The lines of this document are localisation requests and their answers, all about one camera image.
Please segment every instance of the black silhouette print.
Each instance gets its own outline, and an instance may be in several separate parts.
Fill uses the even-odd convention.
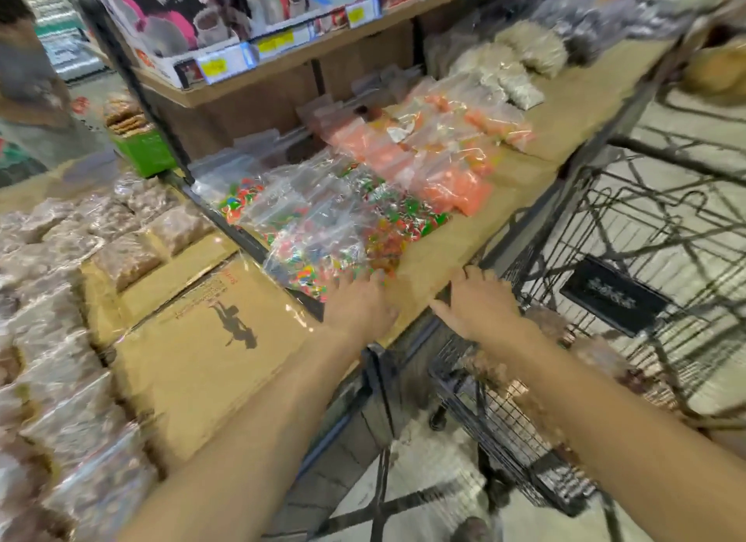
[[[226,308],[222,302],[218,301],[214,305],[210,305],[210,308],[215,309],[223,323],[223,328],[232,336],[226,346],[230,346],[234,340],[237,340],[246,344],[246,349],[256,348],[256,336],[254,336],[251,328],[247,328],[246,324],[239,320],[236,305]]]

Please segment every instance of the gray shirt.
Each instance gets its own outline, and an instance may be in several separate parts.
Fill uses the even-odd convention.
[[[21,103],[57,105],[51,83],[57,78],[41,45],[17,47],[0,41],[0,94]]]

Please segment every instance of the left hand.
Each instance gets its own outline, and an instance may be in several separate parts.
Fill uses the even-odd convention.
[[[328,285],[323,327],[344,339],[359,341],[360,348],[375,342],[394,325],[399,313],[383,294],[383,271],[362,270],[354,279],[345,273]]]

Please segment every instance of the shopping cart basket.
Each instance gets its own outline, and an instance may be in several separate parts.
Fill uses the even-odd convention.
[[[551,308],[576,337],[602,335],[665,384],[650,401],[708,414],[742,400],[718,398],[727,395],[713,378],[746,343],[744,217],[740,184],[626,152],[577,174],[503,277],[524,311]],[[530,500],[579,514],[593,481],[541,438],[509,393],[463,369],[473,348],[453,335],[435,357],[442,406]]]

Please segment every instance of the cup picture on box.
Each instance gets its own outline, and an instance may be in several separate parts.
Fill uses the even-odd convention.
[[[120,27],[157,57],[179,56],[230,38],[215,0],[103,0]]]

